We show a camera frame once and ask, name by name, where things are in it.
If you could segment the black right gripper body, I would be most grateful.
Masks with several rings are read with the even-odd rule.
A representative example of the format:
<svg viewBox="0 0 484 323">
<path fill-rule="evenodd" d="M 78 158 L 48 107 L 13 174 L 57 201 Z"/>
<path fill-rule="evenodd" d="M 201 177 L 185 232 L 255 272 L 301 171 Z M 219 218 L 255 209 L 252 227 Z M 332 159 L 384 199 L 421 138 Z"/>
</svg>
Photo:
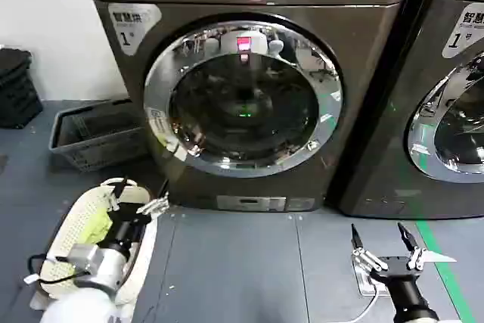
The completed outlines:
<svg viewBox="0 0 484 323">
<path fill-rule="evenodd" d="M 380 271 L 372 268 L 370 276 L 387 287 L 396 311 L 429 310 L 428 303 L 417 286 L 417 279 L 421 272 L 409 269 L 409 258 L 406 256 L 383 256 L 381 259 L 387 264 L 388 268 L 382 268 Z"/>
</svg>

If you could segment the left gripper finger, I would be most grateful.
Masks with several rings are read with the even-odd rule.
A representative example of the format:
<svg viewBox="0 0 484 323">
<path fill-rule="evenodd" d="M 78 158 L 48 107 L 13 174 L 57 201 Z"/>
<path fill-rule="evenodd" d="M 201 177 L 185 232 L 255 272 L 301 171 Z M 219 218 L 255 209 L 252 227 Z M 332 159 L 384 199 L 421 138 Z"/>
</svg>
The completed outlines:
<svg viewBox="0 0 484 323">
<path fill-rule="evenodd" d="M 169 181 L 166 179 L 163 182 L 157 197 L 142 207 L 139 207 L 136 211 L 136 214 L 157 219 L 159 216 L 163 215 L 167 210 L 169 210 L 169 208 Z"/>
<path fill-rule="evenodd" d="M 107 197 L 107 201 L 109 203 L 109 207 L 107 209 L 108 212 L 115 212 L 119 210 L 119 197 L 124 192 L 125 187 L 128 184 L 128 178 L 124 177 L 115 177 L 112 179 L 108 179 L 105 182 L 106 186 L 111 186 L 113 190 Z"/>
</svg>

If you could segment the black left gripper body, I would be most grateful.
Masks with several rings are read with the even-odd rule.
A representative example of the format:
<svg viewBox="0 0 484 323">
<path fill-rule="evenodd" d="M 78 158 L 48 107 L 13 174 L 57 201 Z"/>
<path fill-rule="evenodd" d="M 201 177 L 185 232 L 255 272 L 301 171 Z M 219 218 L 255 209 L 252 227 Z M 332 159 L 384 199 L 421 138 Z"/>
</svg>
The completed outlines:
<svg viewBox="0 0 484 323">
<path fill-rule="evenodd" d="M 150 223 L 150 216 L 130 209 L 113 210 L 107 215 L 112 223 L 102 240 L 102 248 L 115 250 L 123 256 L 130 256 L 132 243 L 141 240 L 141 233 Z"/>
</svg>

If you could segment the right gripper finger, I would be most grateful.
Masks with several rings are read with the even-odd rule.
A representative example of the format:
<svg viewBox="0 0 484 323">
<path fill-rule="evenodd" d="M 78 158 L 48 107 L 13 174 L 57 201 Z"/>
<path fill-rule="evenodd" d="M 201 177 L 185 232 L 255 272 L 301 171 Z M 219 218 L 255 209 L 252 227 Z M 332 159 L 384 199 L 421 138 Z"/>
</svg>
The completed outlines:
<svg viewBox="0 0 484 323">
<path fill-rule="evenodd" d="M 407 263 L 408 269 L 423 270 L 424 263 L 421 261 L 423 250 L 417 244 L 413 234 L 400 222 L 397 223 L 402 241 L 410 253 Z"/>
<path fill-rule="evenodd" d="M 351 224 L 352 229 L 352 255 L 354 260 L 363 268 L 371 272 L 382 272 L 387 270 L 387 264 L 372 254 L 369 250 L 366 250 L 361 241 L 360 235 L 354 224 Z"/>
</svg>

